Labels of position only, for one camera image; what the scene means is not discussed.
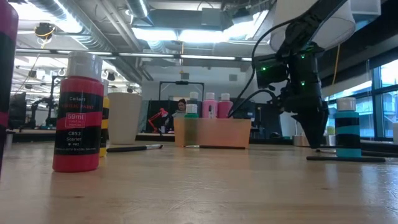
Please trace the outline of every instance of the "teal paint bottle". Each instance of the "teal paint bottle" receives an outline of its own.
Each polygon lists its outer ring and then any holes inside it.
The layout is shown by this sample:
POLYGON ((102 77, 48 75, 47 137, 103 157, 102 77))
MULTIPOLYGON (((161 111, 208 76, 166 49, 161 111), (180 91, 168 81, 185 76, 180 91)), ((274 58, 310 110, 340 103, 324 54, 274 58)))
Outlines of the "teal paint bottle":
POLYGON ((355 112, 355 98, 337 99, 335 114, 337 157, 361 157, 359 113, 355 112))

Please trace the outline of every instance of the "robotic arm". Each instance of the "robotic arm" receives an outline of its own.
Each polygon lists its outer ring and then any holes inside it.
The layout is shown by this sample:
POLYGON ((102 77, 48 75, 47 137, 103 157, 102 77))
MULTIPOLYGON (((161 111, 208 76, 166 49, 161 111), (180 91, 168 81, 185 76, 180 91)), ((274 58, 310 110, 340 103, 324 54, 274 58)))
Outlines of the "robotic arm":
POLYGON ((318 0, 287 27, 285 40, 274 55, 254 57, 259 88, 287 80, 279 96, 270 103, 281 111, 293 112, 303 127, 311 148, 320 147, 329 111, 322 99, 317 58, 325 49, 312 42, 321 26, 347 0, 318 0))

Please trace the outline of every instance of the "white paper cup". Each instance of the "white paper cup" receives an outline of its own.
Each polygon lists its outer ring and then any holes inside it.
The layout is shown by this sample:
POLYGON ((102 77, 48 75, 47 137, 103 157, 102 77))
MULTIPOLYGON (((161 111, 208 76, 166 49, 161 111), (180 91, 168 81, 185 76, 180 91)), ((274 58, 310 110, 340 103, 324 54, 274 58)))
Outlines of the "white paper cup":
POLYGON ((111 144, 134 144, 142 96, 132 93, 109 93, 108 97, 108 133, 111 144))

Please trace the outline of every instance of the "pink paint bottle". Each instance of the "pink paint bottle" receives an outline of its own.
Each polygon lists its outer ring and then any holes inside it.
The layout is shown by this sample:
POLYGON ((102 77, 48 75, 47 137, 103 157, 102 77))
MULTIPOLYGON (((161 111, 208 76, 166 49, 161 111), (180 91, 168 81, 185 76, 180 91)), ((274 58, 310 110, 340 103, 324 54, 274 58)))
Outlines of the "pink paint bottle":
POLYGON ((218 102, 218 118, 228 118, 228 113, 233 103, 229 100, 229 93, 221 94, 221 101, 218 102))
POLYGON ((202 103, 202 118, 215 119, 217 117, 217 101, 214 93, 206 93, 206 100, 202 103))

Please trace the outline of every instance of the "wooden table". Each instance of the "wooden table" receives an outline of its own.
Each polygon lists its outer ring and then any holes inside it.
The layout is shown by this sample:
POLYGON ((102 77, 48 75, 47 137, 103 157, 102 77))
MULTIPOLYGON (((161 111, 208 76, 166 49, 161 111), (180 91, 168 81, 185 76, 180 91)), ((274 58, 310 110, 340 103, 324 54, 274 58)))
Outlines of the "wooden table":
POLYGON ((398 223, 398 163, 307 162, 292 146, 108 154, 52 171, 53 143, 4 155, 0 223, 398 223))

